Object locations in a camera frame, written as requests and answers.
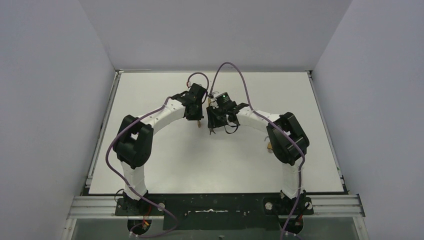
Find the large brass padlock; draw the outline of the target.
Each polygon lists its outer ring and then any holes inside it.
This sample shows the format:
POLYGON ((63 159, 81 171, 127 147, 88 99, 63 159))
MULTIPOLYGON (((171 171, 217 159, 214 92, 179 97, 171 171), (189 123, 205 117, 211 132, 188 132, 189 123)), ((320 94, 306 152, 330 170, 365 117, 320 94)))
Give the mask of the large brass padlock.
POLYGON ((212 99, 208 96, 207 98, 207 106, 209 107, 211 105, 212 99))

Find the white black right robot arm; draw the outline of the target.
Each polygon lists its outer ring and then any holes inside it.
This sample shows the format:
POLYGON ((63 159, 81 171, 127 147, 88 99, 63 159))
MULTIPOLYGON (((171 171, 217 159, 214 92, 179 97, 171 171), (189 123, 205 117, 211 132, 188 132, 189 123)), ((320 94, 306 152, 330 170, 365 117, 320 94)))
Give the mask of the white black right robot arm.
POLYGON ((309 138, 291 112, 273 114, 255 110, 247 103, 236 103, 224 92, 216 97, 209 95, 206 113, 208 128, 213 131, 227 126, 238 129, 250 127, 267 134, 272 153, 282 163, 282 209, 295 213, 301 207, 298 197, 304 190, 302 170, 306 161, 309 138))

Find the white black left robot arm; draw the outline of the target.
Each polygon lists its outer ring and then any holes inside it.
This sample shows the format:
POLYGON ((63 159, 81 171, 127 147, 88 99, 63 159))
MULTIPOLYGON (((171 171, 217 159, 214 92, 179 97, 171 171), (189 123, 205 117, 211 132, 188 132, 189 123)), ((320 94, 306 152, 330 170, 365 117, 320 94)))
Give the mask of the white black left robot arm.
POLYGON ((133 212, 143 213, 148 207, 144 165, 152 153, 154 135, 180 119, 199 121, 203 115, 203 101, 207 89, 192 84, 188 90, 169 96, 164 104, 143 116, 123 118, 111 149, 120 161, 124 178, 124 194, 133 212))

